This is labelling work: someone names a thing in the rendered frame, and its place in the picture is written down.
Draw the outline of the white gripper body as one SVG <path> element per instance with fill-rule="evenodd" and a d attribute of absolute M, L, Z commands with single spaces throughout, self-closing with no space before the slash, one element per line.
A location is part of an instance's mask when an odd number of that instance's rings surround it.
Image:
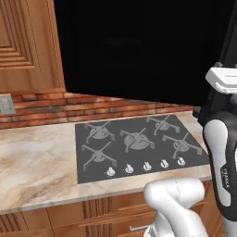
<path fill-rule="evenodd" d="M 206 81 L 219 93 L 237 94 L 237 69 L 211 68 Z"/>

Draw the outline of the black microwave oven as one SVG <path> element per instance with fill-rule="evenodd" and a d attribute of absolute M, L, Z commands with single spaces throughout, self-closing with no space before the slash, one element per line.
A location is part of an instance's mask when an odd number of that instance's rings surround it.
<path fill-rule="evenodd" d="M 201 106 L 205 79 L 231 61 L 237 0 L 54 0 L 65 87 Z"/>

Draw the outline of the grey gas hob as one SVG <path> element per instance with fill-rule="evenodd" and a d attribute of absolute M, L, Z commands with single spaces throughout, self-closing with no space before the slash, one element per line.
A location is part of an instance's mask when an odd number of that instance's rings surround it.
<path fill-rule="evenodd" d="M 174 114 L 81 123 L 75 135 L 79 184 L 209 163 L 206 151 Z M 184 166 L 177 163 L 179 157 Z M 160 166 L 162 159 L 168 168 Z M 143 169 L 145 162 L 149 171 Z M 131 174 L 125 171 L 128 164 Z M 113 177 L 106 175 L 109 167 L 115 170 Z"/>

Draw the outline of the plain wooden cabinet front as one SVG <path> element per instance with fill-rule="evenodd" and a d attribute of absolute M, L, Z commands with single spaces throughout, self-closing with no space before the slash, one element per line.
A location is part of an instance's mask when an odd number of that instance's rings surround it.
<path fill-rule="evenodd" d="M 55 237 L 86 237 L 85 228 L 79 226 L 84 221 L 81 203 L 51 206 L 47 214 Z"/>

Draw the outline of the ridged wooden cabinet front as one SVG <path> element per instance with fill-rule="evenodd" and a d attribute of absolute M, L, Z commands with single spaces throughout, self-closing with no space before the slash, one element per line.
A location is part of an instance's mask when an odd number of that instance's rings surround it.
<path fill-rule="evenodd" d="M 45 208 L 0 215 L 0 237 L 54 237 Z"/>

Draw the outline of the wooden wall cupboard door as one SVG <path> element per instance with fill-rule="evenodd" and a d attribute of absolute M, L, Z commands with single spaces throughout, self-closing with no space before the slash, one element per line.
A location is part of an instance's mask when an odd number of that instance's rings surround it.
<path fill-rule="evenodd" d="M 0 93 L 64 86 L 53 0 L 0 0 Z"/>

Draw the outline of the grey wall socket plate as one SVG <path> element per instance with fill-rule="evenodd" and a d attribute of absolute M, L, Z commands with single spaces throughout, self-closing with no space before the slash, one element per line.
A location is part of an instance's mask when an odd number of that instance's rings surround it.
<path fill-rule="evenodd" d="M 16 113 L 11 94 L 0 94 L 0 111 L 3 115 Z"/>

